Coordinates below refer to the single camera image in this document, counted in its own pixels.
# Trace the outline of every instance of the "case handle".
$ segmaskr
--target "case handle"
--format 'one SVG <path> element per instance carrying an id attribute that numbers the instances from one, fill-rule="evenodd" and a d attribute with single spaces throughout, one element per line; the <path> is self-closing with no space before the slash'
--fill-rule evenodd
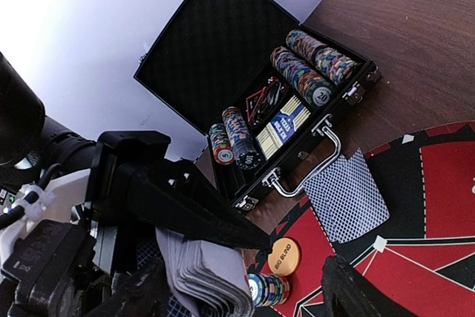
<path id="1" fill-rule="evenodd" d="M 338 138 L 338 135 L 335 134 L 332 131 L 332 123 L 330 120 L 332 119 L 331 114 L 326 115 L 320 122 L 318 122 L 317 125 L 312 129 L 312 135 L 316 137 L 317 135 L 321 135 L 322 137 L 328 137 L 330 140 L 332 140 L 333 144 L 335 144 L 335 150 L 333 153 L 327 157 L 325 160 L 323 160 L 321 163 L 319 163 L 295 188 L 293 191 L 288 192 L 285 190 L 284 187 L 281 186 L 279 180 L 281 178 L 281 169 L 278 167 L 275 167 L 273 170 L 271 170 L 270 173 L 268 173 L 264 179 L 262 179 L 262 185 L 265 187 L 273 187 L 279 192 L 282 196 L 285 198 L 293 198 L 296 195 L 298 195 L 302 189 L 304 188 L 304 183 L 309 180 L 310 178 L 313 178 L 323 170 L 325 170 L 328 166 L 330 166 L 332 163 L 338 159 L 340 156 L 341 152 L 341 141 Z"/>

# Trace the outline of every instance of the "black briefcase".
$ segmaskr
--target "black briefcase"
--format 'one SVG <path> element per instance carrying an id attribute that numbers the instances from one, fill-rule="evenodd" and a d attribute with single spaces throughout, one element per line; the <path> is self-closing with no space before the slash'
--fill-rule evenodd
<path id="1" fill-rule="evenodd" d="M 253 209 L 271 189 L 285 197 L 296 196 L 303 183 L 286 191 L 280 179 L 292 172 L 325 137 L 333 141 L 335 151 L 306 179 L 338 157 L 341 144 L 331 128 L 379 80 L 376 65 L 324 34 L 305 28 L 273 0 L 185 0 L 142 58 L 134 76 L 198 131 L 208 135 L 211 125 L 221 121 L 224 109 L 237 106 L 244 113 L 246 98 L 262 88 L 271 76 L 287 83 L 272 67 L 269 57 L 276 47 L 285 46 L 286 35 L 293 29 L 307 32 L 358 65 L 333 91 L 324 108 L 313 108 L 289 85 L 286 100 L 297 97 L 310 116 L 269 158 L 255 139 L 266 123 L 252 129 L 255 148 L 262 159 L 257 168 L 241 170 L 235 164 L 223 166 L 212 160 L 218 190 L 241 212 Z"/>

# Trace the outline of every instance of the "poker mat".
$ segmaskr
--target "poker mat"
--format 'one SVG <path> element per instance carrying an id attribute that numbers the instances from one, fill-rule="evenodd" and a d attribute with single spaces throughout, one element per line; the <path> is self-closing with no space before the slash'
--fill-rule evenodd
<path id="1" fill-rule="evenodd" d="M 288 302 L 255 317 L 324 316 L 322 267 L 338 254 L 386 296 L 418 316 L 475 311 L 475 121 L 406 134 L 365 154 L 390 218 L 366 235 L 330 243 L 307 197 L 271 233 L 301 248 Z M 373 247 L 376 237 L 383 244 Z M 269 273 L 256 255 L 249 272 Z"/>

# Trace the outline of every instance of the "wooden table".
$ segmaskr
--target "wooden table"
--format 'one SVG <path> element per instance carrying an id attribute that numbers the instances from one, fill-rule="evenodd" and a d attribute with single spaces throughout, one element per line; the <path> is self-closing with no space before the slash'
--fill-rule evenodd
<path id="1" fill-rule="evenodd" d="M 475 0 L 323 0 L 305 25 L 370 57 L 383 75 L 337 125 L 346 155 L 475 118 Z M 289 184 L 329 148 L 314 150 Z M 294 205 L 273 192 L 248 218 L 271 232 Z M 245 252 L 246 261 L 254 254 Z"/>

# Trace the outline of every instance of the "white backdrop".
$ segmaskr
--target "white backdrop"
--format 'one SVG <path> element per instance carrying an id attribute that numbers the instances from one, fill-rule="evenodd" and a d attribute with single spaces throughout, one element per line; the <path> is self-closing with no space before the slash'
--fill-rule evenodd
<path id="1" fill-rule="evenodd" d="M 321 0 L 276 0 L 303 21 Z M 182 0 L 0 0 L 0 51 L 47 114 L 89 139 L 158 130 L 168 157 L 194 159 L 204 137 L 133 79 Z"/>

